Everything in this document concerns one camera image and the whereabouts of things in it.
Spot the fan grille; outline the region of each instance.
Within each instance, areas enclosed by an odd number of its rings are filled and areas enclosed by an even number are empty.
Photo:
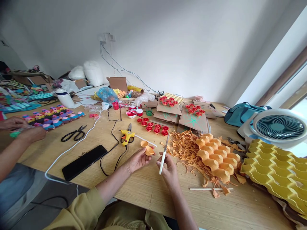
[[[257,130],[264,136],[289,140],[301,136],[305,131],[305,125],[298,119],[286,115],[269,115],[259,119]]]

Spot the yellow egg carton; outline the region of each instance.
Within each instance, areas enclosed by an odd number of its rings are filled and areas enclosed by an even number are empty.
[[[307,159],[260,139],[253,140],[248,150],[241,172],[307,219]]]
[[[196,155],[211,169],[212,175],[217,176],[223,183],[228,183],[230,175],[237,168],[240,156],[232,153],[228,146],[223,146],[212,134],[204,134],[195,142],[199,146]]]

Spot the white stick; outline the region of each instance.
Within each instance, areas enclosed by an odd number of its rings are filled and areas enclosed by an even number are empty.
[[[190,190],[222,190],[222,188],[190,188]]]
[[[154,143],[151,143],[148,140],[145,140],[144,138],[142,138],[142,137],[140,137],[140,136],[138,136],[136,134],[134,136],[138,137],[139,139],[142,139],[143,141],[147,141],[149,144],[152,144],[153,146],[157,147],[157,145],[155,145]]]
[[[159,175],[161,175],[161,173],[162,173],[165,155],[166,155],[166,151],[164,151],[164,152],[163,152],[163,155],[162,155],[162,160],[161,160]]]

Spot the white bottle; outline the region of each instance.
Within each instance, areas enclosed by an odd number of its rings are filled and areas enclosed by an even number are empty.
[[[74,101],[71,99],[69,93],[62,89],[56,89],[55,93],[58,95],[58,99],[60,100],[61,104],[67,108],[74,106]]]

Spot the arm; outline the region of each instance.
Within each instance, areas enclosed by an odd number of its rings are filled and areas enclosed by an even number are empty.
[[[139,168],[147,165],[151,156],[145,155],[145,148],[134,153],[114,173],[87,193],[80,194],[45,229],[70,227],[73,229],[94,229],[106,204],[115,195],[128,177]]]
[[[12,122],[25,122],[21,118],[12,117],[0,122],[1,130],[9,130],[12,128],[27,127],[27,124],[11,124]],[[31,128],[22,131],[18,137],[0,154],[0,183],[13,169],[20,156],[35,141],[45,137],[46,131],[41,128]]]
[[[161,165],[161,159],[162,157],[160,157],[156,162],[159,168]],[[162,176],[173,198],[179,228],[181,230],[198,230],[198,226],[180,188],[177,167],[169,154],[165,155],[164,162],[167,164],[167,169],[165,167],[163,168]]]

